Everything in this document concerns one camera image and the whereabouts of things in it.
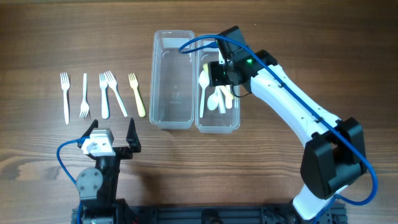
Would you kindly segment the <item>white spoon wide handle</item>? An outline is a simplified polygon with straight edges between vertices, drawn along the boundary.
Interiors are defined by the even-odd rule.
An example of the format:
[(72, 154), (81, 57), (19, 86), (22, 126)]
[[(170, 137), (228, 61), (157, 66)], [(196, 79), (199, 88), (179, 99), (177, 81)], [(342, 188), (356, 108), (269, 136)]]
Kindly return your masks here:
[[(226, 85), (225, 87), (231, 92), (229, 85)], [(231, 109), (233, 107), (233, 99), (229, 100), (229, 99), (226, 98), (225, 99), (225, 105), (226, 105), (227, 109)]]

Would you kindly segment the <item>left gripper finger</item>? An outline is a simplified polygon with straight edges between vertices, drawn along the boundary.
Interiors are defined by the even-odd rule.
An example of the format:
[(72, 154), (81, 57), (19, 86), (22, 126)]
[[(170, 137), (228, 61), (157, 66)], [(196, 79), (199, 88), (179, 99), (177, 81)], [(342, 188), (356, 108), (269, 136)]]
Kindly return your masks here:
[(136, 126), (133, 118), (131, 118), (129, 122), (126, 141), (132, 152), (141, 152), (141, 143), (136, 132)]
[(81, 139), (89, 137), (91, 132), (95, 129), (98, 128), (98, 120), (94, 119), (90, 127), (85, 131), (85, 133), (81, 136)]

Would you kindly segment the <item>white spoon thin handle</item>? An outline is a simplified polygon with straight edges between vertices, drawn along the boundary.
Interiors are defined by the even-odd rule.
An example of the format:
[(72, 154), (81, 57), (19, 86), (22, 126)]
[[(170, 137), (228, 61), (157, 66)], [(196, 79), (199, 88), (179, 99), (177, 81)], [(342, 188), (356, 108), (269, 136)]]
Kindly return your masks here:
[(201, 86), (201, 99), (200, 99), (200, 118), (203, 117), (204, 108), (205, 108), (205, 90), (207, 86), (210, 84), (210, 79), (208, 76), (208, 72), (203, 69), (199, 76), (199, 84)]

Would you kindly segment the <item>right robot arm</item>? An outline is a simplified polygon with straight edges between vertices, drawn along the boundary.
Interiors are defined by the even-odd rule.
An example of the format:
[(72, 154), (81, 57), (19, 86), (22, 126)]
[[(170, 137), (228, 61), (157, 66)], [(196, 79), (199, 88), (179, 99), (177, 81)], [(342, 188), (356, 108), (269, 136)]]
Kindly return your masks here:
[(366, 172), (373, 173), (364, 148), (362, 126), (324, 110), (286, 75), (265, 50), (239, 49), (224, 63), (204, 64), (211, 86), (242, 85), (267, 103), (293, 130), (304, 147), (300, 175), (304, 185), (293, 199), (296, 216), (318, 223), (340, 195)]

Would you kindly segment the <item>yellow plastic spoon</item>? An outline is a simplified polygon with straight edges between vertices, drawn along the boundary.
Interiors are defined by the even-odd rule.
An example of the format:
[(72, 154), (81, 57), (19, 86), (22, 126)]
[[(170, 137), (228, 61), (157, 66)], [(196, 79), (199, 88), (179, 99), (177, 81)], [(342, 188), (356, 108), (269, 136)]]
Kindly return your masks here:
[[(209, 69), (208, 69), (208, 64), (207, 64), (207, 63), (205, 63), (205, 64), (203, 65), (203, 69), (204, 69), (204, 71), (205, 71), (205, 73), (206, 73), (207, 75), (210, 75), (210, 74), (209, 74)], [(223, 94), (226, 96), (227, 99), (229, 99), (229, 100), (232, 100), (232, 99), (233, 99), (232, 93), (231, 93), (225, 86), (218, 86), (218, 88), (223, 92)]]

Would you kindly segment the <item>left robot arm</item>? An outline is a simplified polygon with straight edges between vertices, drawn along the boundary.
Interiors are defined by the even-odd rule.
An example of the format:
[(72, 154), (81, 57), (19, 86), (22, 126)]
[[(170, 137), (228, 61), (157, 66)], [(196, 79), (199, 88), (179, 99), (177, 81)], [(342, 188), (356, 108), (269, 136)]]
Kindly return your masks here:
[(80, 203), (72, 210), (71, 223), (139, 223), (138, 216), (127, 202), (116, 198), (120, 164), (141, 152), (135, 122), (130, 119), (127, 131), (127, 146), (114, 147), (113, 134), (109, 128), (100, 129), (94, 120), (78, 140), (78, 147), (95, 166), (84, 169), (76, 178)]

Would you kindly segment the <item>yellow plastic fork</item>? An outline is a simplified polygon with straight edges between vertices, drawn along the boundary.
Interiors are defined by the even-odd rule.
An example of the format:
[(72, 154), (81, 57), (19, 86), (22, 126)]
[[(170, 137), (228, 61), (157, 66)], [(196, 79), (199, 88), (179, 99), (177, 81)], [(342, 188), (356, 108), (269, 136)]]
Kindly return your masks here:
[(141, 96), (139, 93), (139, 83), (138, 83), (137, 78), (134, 73), (130, 73), (128, 76), (129, 76), (130, 86), (134, 91), (138, 115), (141, 118), (144, 118), (146, 116), (146, 110), (144, 108), (144, 104), (142, 102), (142, 99), (141, 99)]

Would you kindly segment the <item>white spoon slanted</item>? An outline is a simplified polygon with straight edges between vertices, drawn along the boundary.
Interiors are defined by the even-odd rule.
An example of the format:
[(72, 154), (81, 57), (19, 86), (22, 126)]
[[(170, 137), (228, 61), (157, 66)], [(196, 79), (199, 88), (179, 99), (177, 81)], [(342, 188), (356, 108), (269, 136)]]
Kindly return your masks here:
[(208, 97), (207, 107), (210, 111), (214, 111), (217, 109), (220, 103), (220, 96), (219, 96), (220, 89), (217, 86), (213, 94)]

